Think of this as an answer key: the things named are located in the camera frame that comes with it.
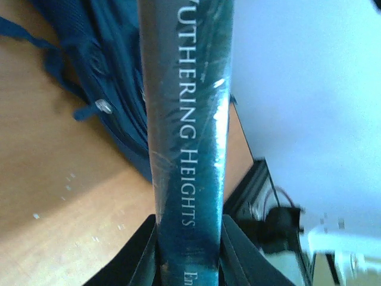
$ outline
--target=book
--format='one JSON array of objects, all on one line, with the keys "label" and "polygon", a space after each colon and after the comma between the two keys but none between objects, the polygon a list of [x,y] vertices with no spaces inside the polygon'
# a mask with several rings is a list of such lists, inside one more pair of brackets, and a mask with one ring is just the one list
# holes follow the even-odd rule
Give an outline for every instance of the book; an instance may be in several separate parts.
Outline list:
[{"label": "book", "polygon": [[233,1],[140,0],[163,285],[218,285]]}]

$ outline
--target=white wall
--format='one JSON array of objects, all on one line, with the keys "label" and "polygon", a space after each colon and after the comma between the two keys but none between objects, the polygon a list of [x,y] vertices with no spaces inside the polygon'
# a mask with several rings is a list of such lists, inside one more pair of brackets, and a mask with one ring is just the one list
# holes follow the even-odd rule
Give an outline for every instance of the white wall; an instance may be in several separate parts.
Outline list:
[{"label": "white wall", "polygon": [[380,227],[381,14],[370,0],[236,0],[232,93],[275,184],[317,216]]}]

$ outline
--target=plastic wrap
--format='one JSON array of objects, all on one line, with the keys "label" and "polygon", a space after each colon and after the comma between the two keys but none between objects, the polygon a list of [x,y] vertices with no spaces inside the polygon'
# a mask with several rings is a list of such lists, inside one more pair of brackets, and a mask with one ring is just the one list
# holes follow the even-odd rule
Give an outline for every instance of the plastic wrap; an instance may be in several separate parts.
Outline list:
[{"label": "plastic wrap", "polygon": [[163,285],[218,285],[232,1],[139,1]]}]

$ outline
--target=wooden desk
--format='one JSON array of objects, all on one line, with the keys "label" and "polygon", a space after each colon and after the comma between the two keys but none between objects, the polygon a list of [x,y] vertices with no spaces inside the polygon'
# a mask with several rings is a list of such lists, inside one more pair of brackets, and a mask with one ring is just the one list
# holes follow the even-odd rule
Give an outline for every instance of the wooden desk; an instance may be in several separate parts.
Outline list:
[{"label": "wooden desk", "polygon": [[[57,42],[26,1],[0,15]],[[0,285],[81,285],[154,213],[152,186],[123,158],[97,119],[42,69],[42,53],[0,38]],[[234,108],[225,196],[252,164]]]}]

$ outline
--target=book spine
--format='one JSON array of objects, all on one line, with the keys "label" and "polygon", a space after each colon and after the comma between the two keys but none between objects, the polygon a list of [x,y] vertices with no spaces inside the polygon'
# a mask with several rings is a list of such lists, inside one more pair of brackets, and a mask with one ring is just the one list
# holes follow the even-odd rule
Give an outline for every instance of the book spine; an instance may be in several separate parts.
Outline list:
[{"label": "book spine", "polygon": [[218,285],[233,1],[139,0],[163,285]]}]

